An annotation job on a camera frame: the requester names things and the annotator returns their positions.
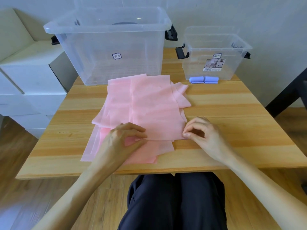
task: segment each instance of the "light blue rolled item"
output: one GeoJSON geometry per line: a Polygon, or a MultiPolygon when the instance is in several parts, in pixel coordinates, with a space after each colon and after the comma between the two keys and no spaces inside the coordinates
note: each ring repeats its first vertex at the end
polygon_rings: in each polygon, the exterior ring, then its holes
{"type": "Polygon", "coordinates": [[[205,77],[204,79],[205,82],[218,82],[219,81],[219,77],[205,77]]]}
{"type": "Polygon", "coordinates": [[[192,82],[204,82],[204,77],[190,77],[189,81],[192,82]]]}

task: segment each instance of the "dark pants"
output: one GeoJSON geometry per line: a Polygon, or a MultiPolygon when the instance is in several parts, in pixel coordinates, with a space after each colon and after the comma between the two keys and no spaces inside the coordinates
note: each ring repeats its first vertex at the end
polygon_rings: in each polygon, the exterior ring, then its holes
{"type": "Polygon", "coordinates": [[[118,229],[227,229],[224,184],[212,172],[139,175],[118,229]]]}

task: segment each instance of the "wooden floor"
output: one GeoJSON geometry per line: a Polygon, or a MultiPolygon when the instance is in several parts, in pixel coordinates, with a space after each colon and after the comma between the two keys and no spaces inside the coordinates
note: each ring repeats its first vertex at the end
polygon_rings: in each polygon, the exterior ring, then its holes
{"type": "MultiPolygon", "coordinates": [[[[288,108],[276,118],[307,155],[307,113],[288,108]]],[[[31,229],[77,178],[19,181],[18,170],[37,139],[9,117],[0,132],[0,229],[31,229]]],[[[306,169],[263,170],[275,182],[307,204],[300,185],[307,182],[306,169]]],[[[228,229],[280,229],[249,189],[229,170],[216,172],[226,189],[228,229]]],[[[125,213],[126,195],[136,176],[110,176],[92,195],[72,229],[117,229],[125,213]]]]}

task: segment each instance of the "folded pink fabric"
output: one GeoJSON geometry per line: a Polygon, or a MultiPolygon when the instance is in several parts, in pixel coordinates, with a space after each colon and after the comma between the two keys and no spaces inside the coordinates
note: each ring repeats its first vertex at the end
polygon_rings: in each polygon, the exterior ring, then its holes
{"type": "Polygon", "coordinates": [[[172,141],[184,139],[183,108],[191,106],[183,96],[188,86],[173,84],[169,75],[146,74],[109,80],[108,84],[108,96],[92,121],[95,127],[81,161],[92,161],[110,129],[127,122],[146,128],[148,143],[125,164],[156,163],[157,155],[174,151],[172,141]]]}

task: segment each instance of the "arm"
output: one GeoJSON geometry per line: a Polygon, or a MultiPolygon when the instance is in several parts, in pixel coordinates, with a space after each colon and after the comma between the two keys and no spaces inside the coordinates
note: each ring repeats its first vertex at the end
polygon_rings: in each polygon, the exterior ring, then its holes
{"type": "Polygon", "coordinates": [[[307,206],[239,156],[213,125],[204,117],[187,123],[183,136],[200,145],[213,159],[229,167],[259,199],[282,229],[306,229],[307,206]],[[191,131],[201,130],[203,136],[191,131]]]}
{"type": "Polygon", "coordinates": [[[125,138],[146,138],[145,129],[126,123],[117,126],[106,136],[95,157],[72,187],[56,202],[50,211],[34,226],[33,230],[71,229],[90,196],[98,186],[139,147],[142,139],[125,146],[125,138]]]}

